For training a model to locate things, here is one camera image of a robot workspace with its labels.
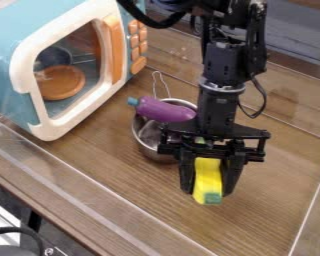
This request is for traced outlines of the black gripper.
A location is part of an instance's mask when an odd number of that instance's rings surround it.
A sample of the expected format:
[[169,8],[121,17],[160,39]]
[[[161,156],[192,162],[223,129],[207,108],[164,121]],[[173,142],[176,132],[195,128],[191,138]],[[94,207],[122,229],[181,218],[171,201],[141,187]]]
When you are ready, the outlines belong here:
[[221,160],[223,196],[232,194],[245,162],[263,162],[267,130],[235,122],[239,96],[245,84],[233,85],[203,78],[199,81],[196,116],[161,124],[157,152],[179,159],[180,188],[193,192],[195,157]]

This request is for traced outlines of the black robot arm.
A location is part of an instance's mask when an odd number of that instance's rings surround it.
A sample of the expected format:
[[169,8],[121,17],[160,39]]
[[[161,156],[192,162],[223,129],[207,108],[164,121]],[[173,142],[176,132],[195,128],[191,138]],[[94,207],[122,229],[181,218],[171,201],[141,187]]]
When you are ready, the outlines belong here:
[[265,0],[155,0],[172,12],[168,24],[189,14],[201,20],[203,73],[196,117],[161,127],[159,151],[179,160],[181,190],[224,197],[243,168],[265,157],[268,131],[236,123],[245,84],[260,88],[265,72]]

